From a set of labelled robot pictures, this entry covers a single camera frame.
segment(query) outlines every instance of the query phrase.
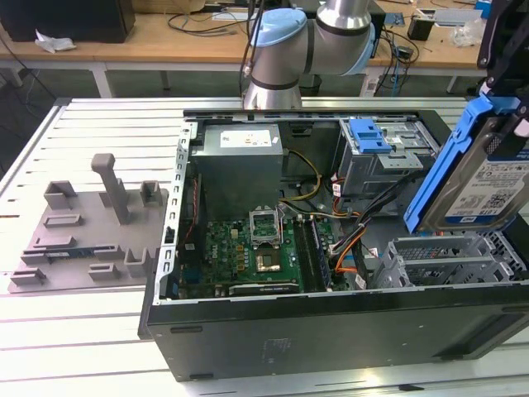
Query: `wooden table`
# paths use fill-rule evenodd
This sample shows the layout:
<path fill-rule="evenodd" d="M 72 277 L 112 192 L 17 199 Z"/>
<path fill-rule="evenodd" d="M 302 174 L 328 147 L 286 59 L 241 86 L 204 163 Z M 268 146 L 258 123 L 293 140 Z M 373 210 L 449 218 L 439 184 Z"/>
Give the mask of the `wooden table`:
<path fill-rule="evenodd" d="M 427 7 L 431 0 L 423 0 L 421 7 Z M 451 0 L 439 0 L 447 7 L 461 7 Z M 402 12 L 409 24 L 413 6 L 394 2 L 379 2 L 386 12 Z M 237 71 L 244 52 L 245 24 L 228 28 L 229 36 L 197 37 L 167 27 L 167 16 L 162 14 L 137 14 L 136 25 L 123 44 L 77 42 L 77 49 L 50 54 L 32 42 L 12 42 L 5 31 L 0 31 L 13 52 L 33 69 L 88 69 L 95 78 L 102 98 L 111 98 L 112 89 L 107 80 L 108 70 L 162 70 L 164 86 L 169 87 L 168 70 Z M 181 24 L 183 18 L 175 21 Z M 189 21 L 187 29 L 207 29 L 227 22 Z M 394 31 L 406 35 L 406 27 L 394 27 Z M 428 41 L 415 41 L 420 49 L 417 62 L 409 74 L 475 76 L 484 75 L 477 70 L 476 60 L 479 47 L 457 48 L 450 41 L 451 28 L 433 27 Z M 398 44 L 410 46 L 404 39 Z M 382 41 L 376 56 L 365 69 L 362 96 L 372 96 L 374 84 L 390 62 L 388 44 Z M 12 69 L 18 63 L 3 45 L 0 45 L 0 68 Z"/>

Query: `gray plastic mount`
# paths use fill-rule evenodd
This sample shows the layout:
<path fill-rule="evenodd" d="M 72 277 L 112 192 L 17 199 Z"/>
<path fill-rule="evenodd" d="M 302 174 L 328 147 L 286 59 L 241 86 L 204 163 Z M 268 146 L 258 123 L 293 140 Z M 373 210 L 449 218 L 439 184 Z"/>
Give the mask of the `gray plastic mount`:
<path fill-rule="evenodd" d="M 156 181 L 125 191 L 114 162 L 112 154 L 93 157 L 104 192 L 77 193 L 69 181 L 50 182 L 48 207 L 9 292 L 145 284 L 160 250 L 168 192 Z"/>

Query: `table leg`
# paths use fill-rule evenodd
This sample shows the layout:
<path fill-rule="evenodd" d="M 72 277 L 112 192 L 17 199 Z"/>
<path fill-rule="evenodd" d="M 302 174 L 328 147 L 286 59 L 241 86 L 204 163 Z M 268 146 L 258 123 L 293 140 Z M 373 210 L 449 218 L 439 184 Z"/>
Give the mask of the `table leg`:
<path fill-rule="evenodd" d="M 452 79 L 448 83 L 448 87 L 446 87 L 447 93 L 452 93 L 452 89 L 454 88 L 454 84 L 456 80 L 457 80 L 457 76 L 452 77 Z"/>
<path fill-rule="evenodd" d="M 161 70 L 160 77 L 162 79 L 162 88 L 164 90 L 170 90 L 171 82 L 169 81 L 169 73 L 167 72 L 167 70 Z"/>
<path fill-rule="evenodd" d="M 2 74 L 3 78 L 13 84 L 14 87 L 19 88 L 23 84 L 16 69 L 0 69 L 0 74 Z"/>
<path fill-rule="evenodd" d="M 112 88 L 107 79 L 107 68 L 104 65 L 97 65 L 92 68 L 92 73 L 98 86 L 99 96 L 101 98 L 113 98 Z"/>
<path fill-rule="evenodd" d="M 374 92 L 379 85 L 380 72 L 378 70 L 366 69 L 362 89 L 360 90 L 361 97 L 373 97 Z"/>

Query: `hard drive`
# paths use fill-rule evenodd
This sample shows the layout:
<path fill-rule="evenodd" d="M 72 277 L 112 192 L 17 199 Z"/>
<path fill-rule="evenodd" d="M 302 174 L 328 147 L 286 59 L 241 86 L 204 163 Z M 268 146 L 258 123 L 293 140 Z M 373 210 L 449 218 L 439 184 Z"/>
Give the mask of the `hard drive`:
<path fill-rule="evenodd" d="M 527 139 L 505 133 L 516 108 L 510 98 L 469 103 L 406 211 L 409 232 L 501 230 L 514 219 L 529 199 Z"/>

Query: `slotted aluminum surface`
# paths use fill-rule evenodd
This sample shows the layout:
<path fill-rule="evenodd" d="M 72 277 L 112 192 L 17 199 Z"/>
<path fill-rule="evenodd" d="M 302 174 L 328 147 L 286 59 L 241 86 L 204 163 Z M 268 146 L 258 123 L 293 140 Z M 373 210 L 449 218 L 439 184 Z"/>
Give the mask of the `slotted aluminum surface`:
<path fill-rule="evenodd" d="M 305 106 L 434 109 L 453 127 L 458 98 L 311 98 Z M 239 108 L 236 98 L 76 99 L 55 107 L 0 182 L 0 395 L 521 395 L 529 390 L 529 331 L 477 361 L 388 366 L 354 371 L 263 376 L 179 384 L 153 342 L 136 335 L 142 288 L 48 296 L 9 296 L 9 271 L 28 243 L 53 179 L 78 191 L 102 185 L 90 171 L 96 152 L 117 158 L 127 188 L 157 179 L 170 188 L 176 130 L 184 108 Z"/>

